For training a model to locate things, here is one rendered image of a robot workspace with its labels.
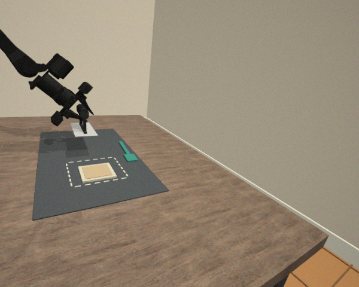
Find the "tan tile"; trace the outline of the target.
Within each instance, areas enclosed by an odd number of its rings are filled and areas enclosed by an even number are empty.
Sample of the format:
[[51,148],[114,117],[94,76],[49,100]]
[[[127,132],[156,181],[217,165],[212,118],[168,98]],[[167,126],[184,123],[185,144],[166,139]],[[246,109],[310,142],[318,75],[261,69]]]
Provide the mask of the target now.
[[78,170],[83,183],[117,178],[109,163],[79,166]]

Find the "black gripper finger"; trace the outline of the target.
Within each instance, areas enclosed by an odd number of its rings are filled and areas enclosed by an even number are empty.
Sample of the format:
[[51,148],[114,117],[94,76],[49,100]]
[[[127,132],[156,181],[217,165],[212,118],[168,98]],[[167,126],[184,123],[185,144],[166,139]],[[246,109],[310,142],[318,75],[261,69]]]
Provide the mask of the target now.
[[83,121],[83,119],[78,115],[78,114],[76,114],[75,112],[73,112],[71,109],[70,109],[70,114],[66,117],[66,119],[68,119],[68,118],[75,118],[75,119],[78,119],[78,120],[82,120]]
[[94,115],[94,114],[92,113],[91,109],[89,108],[86,99],[87,99],[87,97],[85,96],[82,101],[80,101],[80,100],[79,100],[79,101],[85,106],[85,108],[86,108],[92,115]]

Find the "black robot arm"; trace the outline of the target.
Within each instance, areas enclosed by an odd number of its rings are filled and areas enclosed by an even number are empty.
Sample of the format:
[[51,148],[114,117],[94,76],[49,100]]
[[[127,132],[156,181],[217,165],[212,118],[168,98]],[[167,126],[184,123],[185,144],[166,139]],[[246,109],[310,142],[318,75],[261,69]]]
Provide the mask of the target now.
[[0,29],[0,48],[9,58],[18,73],[27,78],[33,78],[39,72],[45,72],[43,76],[37,75],[33,81],[29,81],[30,89],[38,87],[46,95],[50,95],[60,84],[48,73],[57,79],[64,79],[74,68],[69,60],[64,59],[61,55],[55,54],[53,58],[45,65],[38,64],[27,54],[21,51]]

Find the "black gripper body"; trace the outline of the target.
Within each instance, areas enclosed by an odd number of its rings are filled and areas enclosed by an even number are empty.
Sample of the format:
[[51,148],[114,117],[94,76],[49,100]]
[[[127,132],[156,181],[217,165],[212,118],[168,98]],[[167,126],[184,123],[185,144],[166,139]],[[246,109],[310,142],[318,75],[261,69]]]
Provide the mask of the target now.
[[73,95],[67,88],[59,84],[49,96],[58,104],[63,106],[63,108],[60,111],[56,111],[51,116],[51,122],[55,126],[59,126],[59,124],[63,121],[63,116],[67,117],[71,113],[69,109],[74,105],[74,103],[77,100],[82,101],[85,97],[84,94],[88,94],[92,88],[93,87],[89,83],[83,82],[78,88],[78,93]]

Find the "teal small trowel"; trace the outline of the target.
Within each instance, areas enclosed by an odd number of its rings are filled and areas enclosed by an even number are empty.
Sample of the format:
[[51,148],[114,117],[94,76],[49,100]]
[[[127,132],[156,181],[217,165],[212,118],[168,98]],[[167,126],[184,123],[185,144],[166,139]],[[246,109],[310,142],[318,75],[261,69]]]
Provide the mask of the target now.
[[130,154],[130,153],[129,153],[129,151],[128,151],[127,148],[124,146],[124,144],[122,143],[122,141],[119,141],[119,144],[121,145],[123,151],[125,152],[125,154],[123,154],[123,157],[126,159],[127,162],[138,161],[138,159],[135,157],[134,154]]

